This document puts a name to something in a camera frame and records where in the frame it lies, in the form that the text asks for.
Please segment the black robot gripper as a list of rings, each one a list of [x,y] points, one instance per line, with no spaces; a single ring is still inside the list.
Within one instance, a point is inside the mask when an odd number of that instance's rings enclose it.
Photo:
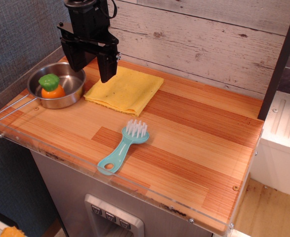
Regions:
[[[61,45],[73,71],[78,72],[97,57],[100,79],[106,83],[117,73],[119,40],[109,32],[110,20],[117,15],[113,3],[110,15],[106,0],[65,0],[70,23],[60,22]]]

